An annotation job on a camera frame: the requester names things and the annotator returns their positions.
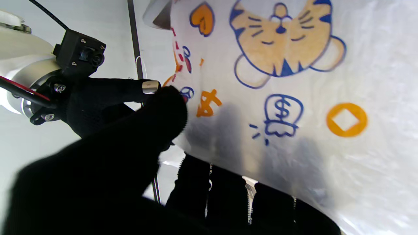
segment white wall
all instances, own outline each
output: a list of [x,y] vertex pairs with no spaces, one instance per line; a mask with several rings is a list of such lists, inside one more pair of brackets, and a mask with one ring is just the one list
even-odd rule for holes
[[[126,0],[38,0],[69,28],[107,45],[105,62],[92,75],[99,78],[137,77]],[[0,0],[0,8],[19,15],[34,35],[51,45],[64,36],[55,21],[27,0]],[[78,136],[63,122],[34,126],[0,106],[0,221],[15,173],[37,158],[55,153]]]

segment black cable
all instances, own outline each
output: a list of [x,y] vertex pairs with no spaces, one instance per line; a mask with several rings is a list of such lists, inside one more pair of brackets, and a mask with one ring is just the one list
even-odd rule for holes
[[69,28],[61,21],[59,20],[56,16],[54,16],[49,10],[47,10],[45,7],[43,7],[43,5],[41,5],[40,3],[38,3],[35,0],[29,0],[31,3],[35,4],[35,6],[37,6],[39,9],[41,9],[43,12],[45,12],[49,17],[51,17],[53,20],[55,20],[55,22],[57,22],[59,25],[61,25],[61,27],[63,27],[65,30],[68,30]]
[[15,86],[13,83],[8,82],[7,79],[0,79],[0,87],[9,91],[12,94],[18,95],[25,100],[30,100],[31,102],[36,103],[40,106],[46,108],[56,108],[56,104],[54,104],[53,102],[34,94],[35,92],[30,92],[19,88]]

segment metal pole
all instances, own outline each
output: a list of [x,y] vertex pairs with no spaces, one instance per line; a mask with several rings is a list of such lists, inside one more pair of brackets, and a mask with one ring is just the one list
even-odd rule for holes
[[158,188],[158,177],[155,176],[153,180],[154,201],[161,204],[160,189]]
[[131,34],[132,34],[133,53],[134,53],[135,62],[136,62],[136,71],[138,73],[138,80],[141,80],[141,79],[144,79],[144,75],[142,74],[141,52],[139,49],[138,31],[137,31],[136,19],[135,19],[135,9],[134,9],[133,0],[127,0],[127,1],[128,1],[129,22],[130,22]]

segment drawing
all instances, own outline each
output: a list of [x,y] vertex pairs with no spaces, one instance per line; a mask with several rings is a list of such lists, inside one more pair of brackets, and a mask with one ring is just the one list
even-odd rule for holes
[[207,2],[197,6],[190,14],[190,25],[199,28],[204,37],[208,37],[215,26],[215,15]]
[[[293,137],[296,134],[296,125],[303,115],[303,104],[300,100],[281,94],[273,94],[267,97],[264,104],[264,133],[266,136],[275,135],[277,137]],[[250,124],[250,127],[258,130],[258,126]],[[257,139],[261,133],[252,136]],[[265,138],[265,145],[269,145],[269,140]]]
[[[287,6],[277,3],[269,19],[246,10],[237,0],[229,24],[235,32],[242,55],[234,71],[243,85],[258,89],[271,77],[287,77],[306,69],[330,72],[343,60],[347,47],[332,35],[330,0],[307,0],[296,18]],[[255,68],[260,76],[246,76]]]
[[186,61],[186,67],[189,73],[191,73],[191,63],[190,63],[190,50],[186,47],[183,46],[183,55],[184,55],[184,60]]
[[210,107],[210,104],[214,102],[217,106],[221,106],[222,102],[216,97],[216,90],[213,89],[211,92],[202,92],[200,98],[200,105],[197,108],[196,117],[211,117],[213,116],[213,109]]
[[[253,125],[253,124],[250,124],[250,127],[251,128],[254,128],[254,129],[258,129],[258,126],[256,126],[256,125]],[[252,136],[252,139],[253,140],[255,140],[255,139],[257,139],[258,137],[260,137],[261,136],[261,134],[260,133],[255,133],[253,136]],[[270,141],[267,139],[267,138],[264,138],[264,144],[266,145],[266,146],[268,146],[269,144],[270,144]]]
[[191,87],[183,87],[180,90],[180,94],[183,96],[184,101],[187,103],[194,96],[194,90]]
[[354,137],[367,127],[367,114],[358,105],[342,103],[334,106],[326,116],[329,130],[340,137]]

